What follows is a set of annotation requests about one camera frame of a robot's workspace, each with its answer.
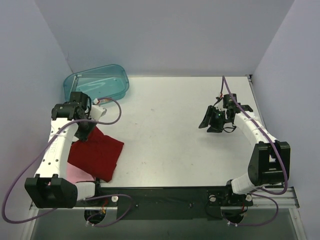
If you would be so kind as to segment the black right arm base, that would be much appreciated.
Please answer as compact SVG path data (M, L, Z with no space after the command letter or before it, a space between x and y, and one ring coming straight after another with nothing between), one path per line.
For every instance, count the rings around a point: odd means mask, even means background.
M224 186L212 186L206 190L207 200L210 207L251 207L252 198L247 194L235 194L232 190L231 180Z

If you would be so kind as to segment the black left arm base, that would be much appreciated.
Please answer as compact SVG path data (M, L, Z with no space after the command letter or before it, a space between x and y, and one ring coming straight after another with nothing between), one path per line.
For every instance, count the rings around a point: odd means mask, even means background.
M109 196L110 192L106 191L104 187L97 186L93 196L86 197L77 201L75 207L99 207L99 208L108 208L108 207L117 207L119 197L118 196Z

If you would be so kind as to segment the red t shirt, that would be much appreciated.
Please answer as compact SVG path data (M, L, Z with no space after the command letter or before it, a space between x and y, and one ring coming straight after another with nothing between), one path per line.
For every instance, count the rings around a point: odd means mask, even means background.
M110 182L124 143L103 134L97 127L87 141L71 145L67 163L105 182Z

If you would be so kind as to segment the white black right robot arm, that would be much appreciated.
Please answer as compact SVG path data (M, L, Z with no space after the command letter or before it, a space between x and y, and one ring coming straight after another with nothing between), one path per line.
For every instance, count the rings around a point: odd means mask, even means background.
M288 187L291 147L279 141L261 124L249 105L237 102L237 95L221 94L207 107L199 128L209 133L232 133L240 130L253 146L247 172L230 181L231 187L223 192L229 205L236 204L242 194L248 194L269 185Z

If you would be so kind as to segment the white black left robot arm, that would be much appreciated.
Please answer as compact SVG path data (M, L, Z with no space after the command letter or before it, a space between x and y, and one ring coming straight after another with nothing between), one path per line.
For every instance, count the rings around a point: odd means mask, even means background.
M68 158L73 138L87 141L96 122L90 119L91 98L79 91L69 101L56 104L51 111L51 135L34 177L25 180L25 190L39 209L71 209L81 200L98 206L103 193L93 181L71 183L67 180Z

